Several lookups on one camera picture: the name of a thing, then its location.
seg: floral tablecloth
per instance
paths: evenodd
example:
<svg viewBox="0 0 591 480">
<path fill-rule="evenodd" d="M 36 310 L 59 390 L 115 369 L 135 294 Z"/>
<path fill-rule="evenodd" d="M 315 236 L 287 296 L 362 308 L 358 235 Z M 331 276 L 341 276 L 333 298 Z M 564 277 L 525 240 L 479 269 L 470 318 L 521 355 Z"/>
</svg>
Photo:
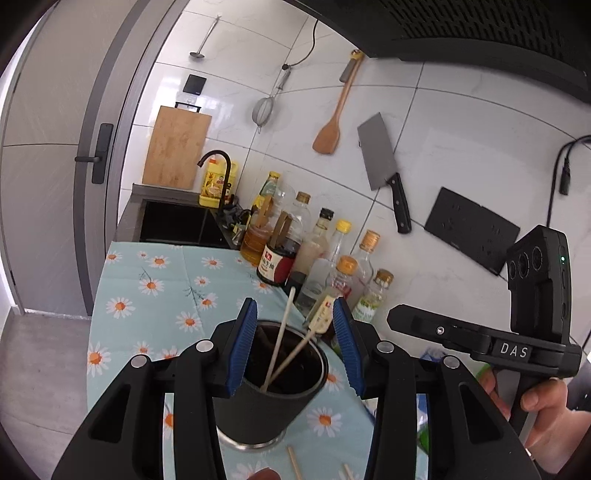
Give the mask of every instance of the floral tablecloth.
<svg viewBox="0 0 591 480">
<path fill-rule="evenodd" d="M 152 360 L 178 355 L 215 326 L 236 318 L 252 297 L 259 318 L 281 320 L 286 295 L 259 281 L 254 268 L 231 250 L 164 244 L 114 242 L 96 295 L 87 366 L 89 409 L 117 373 L 138 353 Z M 301 327 L 292 309 L 289 323 Z M 306 480 L 346 480 L 347 463 L 355 480 L 363 478 L 373 424 L 348 386 L 340 359 L 323 345 L 329 360 L 326 386 L 293 421 L 285 438 L 259 453 L 221 445 L 226 475 L 246 480 L 269 466 L 283 480 L 295 475 L 285 447 L 291 445 Z M 164 410 L 164 476 L 174 479 L 173 395 Z M 426 478 L 426 455 L 419 451 L 417 478 Z"/>
</svg>

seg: black faucet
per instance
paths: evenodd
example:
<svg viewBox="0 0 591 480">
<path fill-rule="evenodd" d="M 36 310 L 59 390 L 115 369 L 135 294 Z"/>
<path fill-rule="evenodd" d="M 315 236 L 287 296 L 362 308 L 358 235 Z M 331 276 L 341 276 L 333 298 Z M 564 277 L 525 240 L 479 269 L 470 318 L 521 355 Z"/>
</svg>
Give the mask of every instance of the black faucet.
<svg viewBox="0 0 591 480">
<path fill-rule="evenodd" d="M 222 187 L 222 196 L 220 198 L 220 205 L 217 208 L 217 216 L 221 217 L 223 215 L 223 207 L 226 203 L 226 190 L 228 189 L 228 183 L 230 180 L 230 170 L 232 169 L 232 160 L 230 160 L 230 156 L 224 152 L 223 150 L 211 150 L 211 152 L 207 152 L 201 160 L 197 162 L 198 167 L 203 167 L 205 161 L 212 157 L 213 155 L 221 155 L 226 160 L 226 176 L 223 179 L 223 187 Z"/>
</svg>

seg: glass bottle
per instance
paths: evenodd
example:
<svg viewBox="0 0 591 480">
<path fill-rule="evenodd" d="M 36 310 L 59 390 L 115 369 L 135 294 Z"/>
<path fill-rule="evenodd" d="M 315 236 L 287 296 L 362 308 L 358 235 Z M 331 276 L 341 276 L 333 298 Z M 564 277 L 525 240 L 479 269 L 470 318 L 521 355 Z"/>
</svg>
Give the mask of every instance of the glass bottle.
<svg viewBox="0 0 591 480">
<path fill-rule="evenodd" d="M 256 268 L 256 274 L 263 282 L 274 287 L 285 284 L 300 249 L 302 236 L 303 227 L 299 218 L 283 210 Z"/>
<path fill-rule="evenodd" d="M 285 190 L 275 189 L 275 194 L 268 205 L 268 209 L 264 209 L 264 212 L 257 209 L 248 223 L 240 247 L 240 254 L 255 267 L 261 261 L 265 245 L 273 233 L 277 220 L 279 220 L 284 199 Z M 259 217 L 263 214 L 265 214 L 265 217 L 259 221 Z"/>
<path fill-rule="evenodd" d="M 285 284 L 285 289 L 289 292 L 290 288 L 295 287 L 296 295 L 299 294 L 301 286 L 304 284 L 306 277 L 310 273 L 312 264 L 321 256 L 329 247 L 329 241 L 326 238 L 330 221 L 335 213 L 328 208 L 323 208 L 320 211 L 320 217 L 316 222 L 315 227 L 304 238 L 301 244 L 300 251 L 295 258 L 294 266 L 291 269 L 290 277 Z"/>
<path fill-rule="evenodd" d="M 304 228 L 304 234 L 310 231 L 312 224 L 312 215 L 308 209 L 309 202 L 310 195 L 305 192 L 298 192 L 290 209 L 291 215 L 297 218 L 302 224 L 302 227 Z"/>
<path fill-rule="evenodd" d="M 351 223 L 347 220 L 339 220 L 336 224 L 335 232 L 330 237 L 328 249 L 312 264 L 310 273 L 294 303 L 295 307 L 304 317 L 308 316 L 316 300 L 318 300 L 318 297 L 324 290 L 326 277 L 336 266 L 345 235 L 350 231 Z"/>
<path fill-rule="evenodd" d="M 378 270 L 373 281 L 365 287 L 363 295 L 351 312 L 355 320 L 371 323 L 375 312 L 382 306 L 386 298 L 388 287 L 394 276 L 383 268 Z"/>
<path fill-rule="evenodd" d="M 333 303 L 339 297 L 347 299 L 351 292 L 351 282 L 356 269 L 357 260 L 347 255 L 340 257 L 336 268 L 326 278 L 326 284 L 321 295 L 319 295 L 314 307 L 306 317 L 306 325 L 310 330 L 315 330 L 317 334 L 321 334 L 326 341 L 330 341 L 330 338 L 335 334 L 334 328 L 330 328 Z M 323 325 L 324 328 L 318 329 L 318 325 Z M 329 335 L 329 338 L 324 338 L 331 330 L 332 334 Z"/>
<path fill-rule="evenodd" d="M 369 256 L 374 252 L 378 241 L 379 233 L 373 230 L 367 230 L 359 247 L 353 254 L 353 258 L 357 260 L 358 267 L 353 280 L 353 291 L 347 300 L 347 304 L 351 309 L 357 305 L 361 295 L 363 295 L 363 289 L 374 277 L 374 268 L 369 260 Z"/>
<path fill-rule="evenodd" d="M 270 171 L 267 180 L 262 185 L 261 191 L 256 196 L 255 201 L 252 202 L 251 212 L 255 213 L 262 207 L 262 204 L 265 201 L 265 197 L 267 195 L 275 195 L 275 191 L 277 190 L 277 182 L 279 181 L 279 177 L 281 177 L 280 173 L 276 171 Z"/>
</svg>

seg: wooden spatula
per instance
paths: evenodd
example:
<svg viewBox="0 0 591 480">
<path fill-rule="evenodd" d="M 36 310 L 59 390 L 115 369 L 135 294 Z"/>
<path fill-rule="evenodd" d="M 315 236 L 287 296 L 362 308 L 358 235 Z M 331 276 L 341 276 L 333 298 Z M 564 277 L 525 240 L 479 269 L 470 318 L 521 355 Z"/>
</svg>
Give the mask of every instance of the wooden spatula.
<svg viewBox="0 0 591 480">
<path fill-rule="evenodd" d="M 351 75 L 347 79 L 347 82 L 343 86 L 343 91 L 340 93 L 339 103 L 336 105 L 335 112 L 329 122 L 322 127 L 322 130 L 318 132 L 316 135 L 316 139 L 312 144 L 312 149 L 318 152 L 321 155 L 332 155 L 335 153 L 336 146 L 339 144 L 340 138 L 340 129 L 339 129 L 339 119 L 340 114 L 343 111 L 343 107 L 345 107 L 345 102 L 347 101 L 347 97 L 349 96 L 349 91 L 351 90 L 351 86 L 353 85 L 353 81 L 355 80 L 355 76 L 357 75 L 357 71 L 359 70 L 359 66 L 365 55 L 363 52 L 355 50 L 351 56 L 356 55 L 358 58 L 355 60 L 355 66 L 353 70 L 351 70 Z"/>
</svg>

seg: wooden skewer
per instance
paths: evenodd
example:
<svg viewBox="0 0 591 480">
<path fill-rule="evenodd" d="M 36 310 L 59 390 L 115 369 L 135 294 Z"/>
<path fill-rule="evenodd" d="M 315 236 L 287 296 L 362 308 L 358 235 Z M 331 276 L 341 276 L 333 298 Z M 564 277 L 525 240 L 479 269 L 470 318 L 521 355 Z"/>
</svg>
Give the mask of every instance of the wooden skewer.
<svg viewBox="0 0 591 480">
<path fill-rule="evenodd" d="M 275 362 L 277 362 L 277 355 L 279 355 L 279 347 L 281 346 L 283 334 L 285 333 L 287 317 L 290 314 L 291 305 L 293 304 L 295 296 L 296 288 L 292 287 L 290 290 L 290 297 L 287 299 L 287 305 L 285 305 L 285 311 L 283 312 L 283 319 L 281 320 L 281 326 L 279 327 L 279 333 L 277 334 L 277 341 L 275 342 L 275 348 L 273 349 L 273 355 L 271 356 L 271 363 L 269 363 L 269 368 L 267 369 L 267 376 L 265 377 L 265 382 L 261 387 L 262 392 L 266 392 L 267 388 L 269 388 L 269 384 L 271 383 L 271 374 L 273 373 Z"/>
<path fill-rule="evenodd" d="M 283 370 L 285 370 L 287 365 L 289 365 L 291 361 L 296 357 L 296 355 L 301 352 L 301 350 L 306 346 L 306 344 L 315 334 L 316 332 L 314 330 L 309 330 L 308 333 L 306 333 L 306 336 L 302 338 L 300 343 L 298 343 L 297 346 L 291 351 L 291 353 L 287 355 L 287 358 L 283 360 L 281 365 L 277 367 L 277 370 L 273 372 L 273 374 L 271 375 L 271 380 L 269 382 L 270 384 L 273 383 L 277 377 L 279 377 L 279 374 L 283 372 Z"/>
<path fill-rule="evenodd" d="M 304 480 L 304 478 L 301 476 L 300 467 L 297 464 L 296 453 L 294 452 L 294 449 L 291 445 L 287 446 L 287 454 L 290 456 L 291 466 L 294 469 L 295 478 L 297 478 L 297 480 Z"/>
<path fill-rule="evenodd" d="M 353 476 L 353 472 L 351 471 L 351 468 L 349 468 L 349 465 L 343 463 L 343 468 L 345 469 L 345 473 L 347 474 L 347 479 L 355 480 L 355 477 Z"/>
</svg>

